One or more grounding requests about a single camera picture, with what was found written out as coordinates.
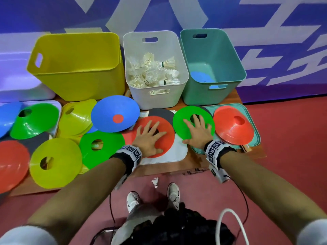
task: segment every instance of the teal bin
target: teal bin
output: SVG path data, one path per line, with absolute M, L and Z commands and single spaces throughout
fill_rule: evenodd
M 190 74 L 182 94 L 187 105 L 218 104 L 246 78 L 240 58 L 223 30 L 184 29 L 180 37 Z

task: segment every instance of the hand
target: hand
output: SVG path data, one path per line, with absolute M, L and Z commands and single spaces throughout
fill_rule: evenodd
M 205 127 L 204 118 L 200 116 L 200 120 L 198 117 L 193 114 L 193 119 L 195 123 L 195 127 L 192 125 L 192 123 L 186 119 L 183 119 L 183 121 L 187 124 L 187 127 L 190 129 L 192 138 L 183 140 L 183 143 L 189 144 L 195 148 L 204 149 L 204 146 L 211 140 L 214 139 L 214 137 L 211 135 L 211 125 L 208 124 L 208 128 Z
M 136 138 L 132 143 L 133 146 L 140 148 L 143 157 L 153 156 L 155 154 L 159 154 L 163 152 L 162 149 L 156 149 L 154 147 L 154 144 L 159 138 L 161 138 L 167 132 L 159 132 L 158 134 L 153 135 L 156 132 L 160 122 L 158 121 L 149 131 L 151 123 L 152 121 L 150 120 L 149 123 L 146 124 L 142 134 L 141 134 L 142 126 L 140 125 L 137 128 Z

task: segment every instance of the teal tray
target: teal tray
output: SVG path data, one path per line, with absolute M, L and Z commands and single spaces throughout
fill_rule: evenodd
M 212 105 L 212 106 L 205 106 L 206 109 L 208 109 L 208 111 L 214 115 L 214 112 L 217 108 L 219 107 L 222 107 L 222 106 L 231 106 L 231 107 L 235 107 L 236 109 L 238 109 L 249 121 L 250 123 L 252 124 L 253 128 L 254 128 L 254 137 L 252 139 L 252 141 L 249 143 L 249 146 L 251 147 L 255 147 L 257 145 L 260 144 L 261 142 L 261 138 L 260 138 L 260 135 L 259 135 L 259 132 L 258 132 L 258 129 L 256 128 L 254 122 L 253 122 L 253 119 L 251 118 L 251 115 L 249 114 L 247 108 L 240 104 L 240 103 L 231 103 L 231 104 L 224 104 L 224 105 Z M 214 139 L 221 139 L 219 136 L 217 136 L 217 134 L 215 133 L 214 135 Z M 231 145 L 234 149 L 240 149 L 241 146 L 238 146 L 238 145 Z M 203 154 L 204 151 L 203 150 L 199 150 L 199 149 L 196 149 L 196 148 L 192 148 L 196 153 L 199 153 L 199 154 Z

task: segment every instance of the white cable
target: white cable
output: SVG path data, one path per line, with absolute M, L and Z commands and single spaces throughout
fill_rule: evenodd
M 231 212 L 237 219 L 238 221 L 238 224 L 240 225 L 241 227 L 241 230 L 242 230 L 242 233 L 243 233 L 243 236 L 244 236 L 244 240 L 245 240 L 245 243 L 246 245 L 249 245 L 249 242 L 248 242 L 248 239 L 247 239 L 247 236 L 246 236 L 246 233 L 245 233 L 245 230 L 244 230 L 244 227 L 243 227 L 243 224 L 242 224 L 242 221 L 240 220 L 240 218 L 238 217 L 238 215 L 236 214 L 235 211 L 233 211 L 232 209 L 229 209 L 229 208 L 226 208 L 222 211 L 222 213 L 220 214 L 220 217 L 217 221 L 217 225 L 216 225 L 216 245 L 220 245 L 220 226 L 221 226 L 221 221 L 223 219 L 223 216 L 226 212 Z

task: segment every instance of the person's left hand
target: person's left hand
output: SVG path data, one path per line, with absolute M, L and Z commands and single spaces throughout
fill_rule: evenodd
M 159 138 L 161 138 L 167 132 L 159 132 L 158 134 L 153 135 L 156 132 L 160 122 L 158 121 L 149 131 L 151 123 L 152 121 L 150 120 L 149 123 L 146 124 L 142 134 L 141 134 L 142 126 L 139 126 L 137 128 L 136 138 L 132 143 L 133 146 L 140 148 L 143 157 L 153 156 L 155 154 L 159 154 L 163 152 L 162 149 L 156 149 L 154 147 L 154 144 Z

